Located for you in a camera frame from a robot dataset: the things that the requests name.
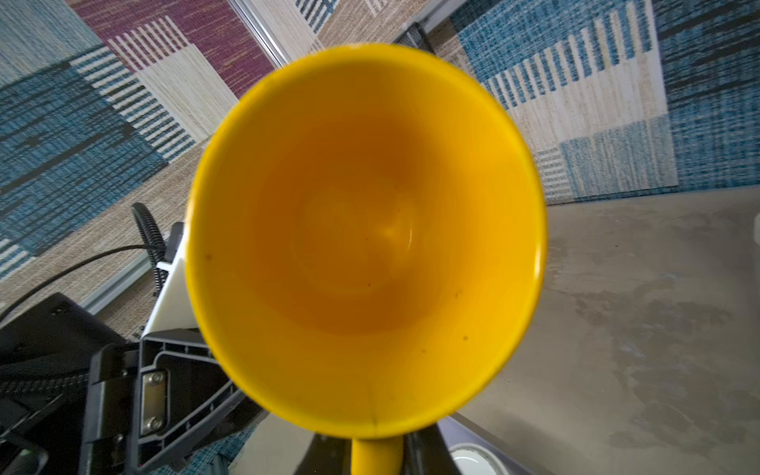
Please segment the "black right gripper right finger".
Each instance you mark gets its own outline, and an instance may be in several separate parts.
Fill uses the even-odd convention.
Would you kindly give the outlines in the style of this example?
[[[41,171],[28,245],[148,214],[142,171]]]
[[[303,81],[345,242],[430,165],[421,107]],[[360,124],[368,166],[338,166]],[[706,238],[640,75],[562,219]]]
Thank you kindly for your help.
[[[437,424],[403,437],[405,475],[459,475]]]

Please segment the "yellow ceramic mug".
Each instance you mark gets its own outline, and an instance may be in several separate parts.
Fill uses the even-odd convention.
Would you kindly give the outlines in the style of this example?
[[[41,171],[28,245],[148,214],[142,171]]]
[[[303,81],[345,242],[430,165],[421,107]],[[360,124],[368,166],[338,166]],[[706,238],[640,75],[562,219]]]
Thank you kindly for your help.
[[[547,255],[519,130],[457,67],[386,44],[277,69],[200,161],[186,282],[202,336],[269,412],[398,474],[530,325]]]

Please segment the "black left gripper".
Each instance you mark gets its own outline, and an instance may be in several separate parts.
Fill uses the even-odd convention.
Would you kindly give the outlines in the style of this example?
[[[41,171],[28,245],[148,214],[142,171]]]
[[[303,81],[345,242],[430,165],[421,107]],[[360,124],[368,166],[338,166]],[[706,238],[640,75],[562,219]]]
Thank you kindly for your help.
[[[78,472],[178,471],[263,419],[198,330],[108,344],[90,362]]]

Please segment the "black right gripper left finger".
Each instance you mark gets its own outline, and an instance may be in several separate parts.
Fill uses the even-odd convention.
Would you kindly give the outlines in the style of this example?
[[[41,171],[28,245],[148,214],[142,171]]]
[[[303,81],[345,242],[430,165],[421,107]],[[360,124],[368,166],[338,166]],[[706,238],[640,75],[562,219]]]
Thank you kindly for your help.
[[[352,441],[315,433],[295,475],[350,475]]]

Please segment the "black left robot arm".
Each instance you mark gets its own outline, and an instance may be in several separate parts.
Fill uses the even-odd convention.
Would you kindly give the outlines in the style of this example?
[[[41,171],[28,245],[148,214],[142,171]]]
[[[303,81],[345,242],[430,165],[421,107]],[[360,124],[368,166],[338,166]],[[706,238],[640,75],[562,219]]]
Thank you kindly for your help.
[[[266,412],[223,372],[180,276],[182,223],[133,215],[156,308],[127,340],[55,293],[1,316],[5,474],[224,473]]]

